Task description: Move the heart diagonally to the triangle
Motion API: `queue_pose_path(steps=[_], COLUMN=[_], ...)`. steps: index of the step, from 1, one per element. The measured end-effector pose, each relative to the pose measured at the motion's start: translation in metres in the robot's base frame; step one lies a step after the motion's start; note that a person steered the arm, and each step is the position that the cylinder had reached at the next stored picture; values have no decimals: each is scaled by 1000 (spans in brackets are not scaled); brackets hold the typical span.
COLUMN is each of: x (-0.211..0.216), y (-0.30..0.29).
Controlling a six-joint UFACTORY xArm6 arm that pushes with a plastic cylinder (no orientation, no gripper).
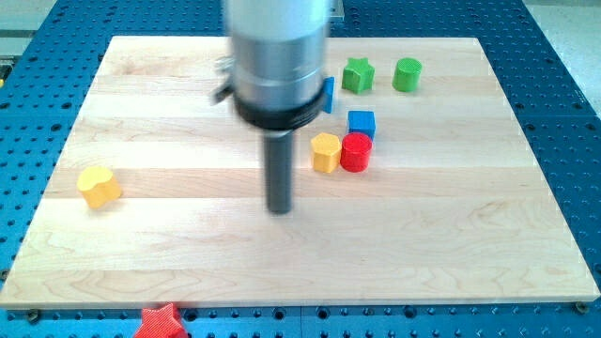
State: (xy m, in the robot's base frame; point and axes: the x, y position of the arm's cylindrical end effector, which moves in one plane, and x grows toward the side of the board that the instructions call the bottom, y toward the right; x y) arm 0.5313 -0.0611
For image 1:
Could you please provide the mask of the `silver robot arm cylinder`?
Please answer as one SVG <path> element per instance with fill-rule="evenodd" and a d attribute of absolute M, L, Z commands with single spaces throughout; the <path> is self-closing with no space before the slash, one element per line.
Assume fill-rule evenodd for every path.
<path fill-rule="evenodd" d="M 332 6 L 329 0 L 224 0 L 231 54 L 219 60 L 226 79 L 212 100 L 232 97 L 239 116 L 266 131 L 313 121 L 325 100 Z"/>

